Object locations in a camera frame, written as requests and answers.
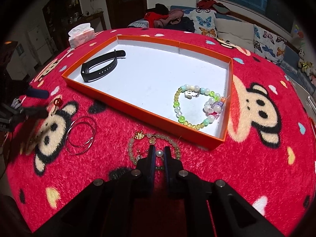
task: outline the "beaded bracelet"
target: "beaded bracelet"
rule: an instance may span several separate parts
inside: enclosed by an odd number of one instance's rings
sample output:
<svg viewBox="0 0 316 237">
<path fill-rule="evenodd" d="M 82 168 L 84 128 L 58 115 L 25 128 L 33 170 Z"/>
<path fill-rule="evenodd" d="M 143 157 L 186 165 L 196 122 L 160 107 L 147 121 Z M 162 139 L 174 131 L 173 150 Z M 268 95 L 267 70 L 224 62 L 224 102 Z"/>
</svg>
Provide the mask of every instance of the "beaded bracelet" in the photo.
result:
<svg viewBox="0 0 316 237">
<path fill-rule="evenodd" d="M 205 103 L 203 108 L 204 112 L 208 115 L 208 117 L 204 119 L 201 124 L 192 125 L 187 120 L 185 120 L 185 117 L 182 115 L 182 112 L 180 111 L 180 103 L 178 100 L 181 92 L 184 92 L 184 96 L 188 99 L 192 99 L 192 97 L 199 97 L 200 94 L 210 96 L 209 100 Z M 184 124 L 187 127 L 200 130 L 208 124 L 213 123 L 214 120 L 219 117 L 219 114 L 223 111 L 222 107 L 225 101 L 225 97 L 221 97 L 219 93 L 215 93 L 214 91 L 211 91 L 208 88 L 200 88 L 199 86 L 191 86 L 185 84 L 183 86 L 180 86 L 180 88 L 174 95 L 173 107 L 174 112 L 176 112 L 177 118 L 179 118 L 179 123 Z"/>
<path fill-rule="evenodd" d="M 181 153 L 180 153 L 180 148 L 179 148 L 178 144 L 174 140 L 172 140 L 169 136 L 165 136 L 163 134 L 145 134 L 141 130 L 141 131 L 136 131 L 135 132 L 134 136 L 130 139 L 130 141 L 129 141 L 128 145 L 127 145 L 128 155 L 130 157 L 131 162 L 133 162 L 134 165 L 137 165 L 137 161 L 139 159 L 143 158 L 142 155 L 144 153 L 148 152 L 148 150 L 145 150 L 144 152 L 140 152 L 140 150 L 137 149 L 136 150 L 137 151 L 137 155 L 134 156 L 134 153 L 133 153 L 133 145 L 134 145 L 135 140 L 141 140 L 145 136 L 149 139 L 149 144 L 152 144 L 152 145 L 156 143 L 156 139 L 166 140 L 174 148 L 174 154 L 176 156 L 176 159 L 177 160 L 181 159 Z M 163 158 L 162 158 L 163 151 L 162 150 L 157 150 L 156 151 L 156 156 L 163 160 Z M 163 170 L 163 167 L 162 166 L 161 167 L 156 167 L 156 169 Z"/>
</svg>

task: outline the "blue heart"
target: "blue heart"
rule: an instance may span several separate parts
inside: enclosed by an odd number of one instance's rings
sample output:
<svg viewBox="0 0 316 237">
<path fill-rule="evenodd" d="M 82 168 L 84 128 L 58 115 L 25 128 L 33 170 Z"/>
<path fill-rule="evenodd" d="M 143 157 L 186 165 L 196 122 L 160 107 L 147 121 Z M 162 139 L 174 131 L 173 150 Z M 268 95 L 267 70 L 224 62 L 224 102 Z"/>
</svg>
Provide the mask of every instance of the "blue heart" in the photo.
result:
<svg viewBox="0 0 316 237">
<path fill-rule="evenodd" d="M 208 44 L 215 44 L 214 42 L 209 41 L 209 40 L 206 40 L 206 43 L 208 43 Z"/>
<path fill-rule="evenodd" d="M 67 68 L 67 66 L 63 66 L 63 67 L 59 70 L 59 72 L 64 71 L 66 68 Z"/>
<path fill-rule="evenodd" d="M 239 62 L 240 64 L 244 64 L 244 61 L 240 58 L 233 58 L 235 61 Z"/>
<path fill-rule="evenodd" d="M 306 131 L 305 127 L 301 123 L 298 123 L 298 126 L 300 127 L 301 134 L 305 134 L 305 131 Z"/>
</svg>

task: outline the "door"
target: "door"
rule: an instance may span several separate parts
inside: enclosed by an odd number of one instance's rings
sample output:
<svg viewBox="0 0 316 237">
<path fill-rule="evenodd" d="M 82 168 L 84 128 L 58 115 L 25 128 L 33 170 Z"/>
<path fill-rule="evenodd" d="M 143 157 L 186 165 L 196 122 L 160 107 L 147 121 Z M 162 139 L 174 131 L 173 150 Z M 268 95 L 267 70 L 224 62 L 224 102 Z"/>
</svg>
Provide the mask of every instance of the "door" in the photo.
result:
<svg viewBox="0 0 316 237">
<path fill-rule="evenodd" d="M 144 18 L 147 0 L 106 0 L 111 28 L 126 28 L 130 23 Z"/>
</svg>

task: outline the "black fitness band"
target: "black fitness band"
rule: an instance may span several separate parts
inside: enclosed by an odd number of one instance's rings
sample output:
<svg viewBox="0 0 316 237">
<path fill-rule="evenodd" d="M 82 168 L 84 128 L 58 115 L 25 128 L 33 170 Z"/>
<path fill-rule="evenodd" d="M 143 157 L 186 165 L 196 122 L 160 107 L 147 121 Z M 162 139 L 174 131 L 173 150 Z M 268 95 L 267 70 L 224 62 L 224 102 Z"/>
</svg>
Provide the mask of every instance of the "black fitness band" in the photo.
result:
<svg viewBox="0 0 316 237">
<path fill-rule="evenodd" d="M 106 54 L 103 54 L 99 57 L 96 57 L 90 61 L 87 61 L 82 64 L 81 66 L 81 76 L 85 83 L 95 80 L 101 77 L 104 77 L 105 75 L 109 74 L 113 69 L 115 69 L 117 63 L 118 63 L 118 57 L 125 57 L 126 53 L 124 50 L 119 50 L 114 52 L 109 52 Z M 109 65 L 96 70 L 94 72 L 89 73 L 89 69 L 96 66 L 97 64 L 100 64 L 102 62 L 108 61 L 110 59 L 114 59 Z"/>
</svg>

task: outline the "white tissue paper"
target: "white tissue paper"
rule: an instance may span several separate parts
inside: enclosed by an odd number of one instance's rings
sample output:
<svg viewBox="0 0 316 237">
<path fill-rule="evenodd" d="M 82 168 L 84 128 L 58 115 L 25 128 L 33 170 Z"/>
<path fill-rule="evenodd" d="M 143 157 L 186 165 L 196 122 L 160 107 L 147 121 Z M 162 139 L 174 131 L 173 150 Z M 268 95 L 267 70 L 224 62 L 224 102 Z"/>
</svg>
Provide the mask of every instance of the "white tissue paper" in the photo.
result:
<svg viewBox="0 0 316 237">
<path fill-rule="evenodd" d="M 90 23 L 83 23 L 68 32 L 71 48 L 76 48 L 92 39 L 95 39 L 94 29 Z"/>
</svg>

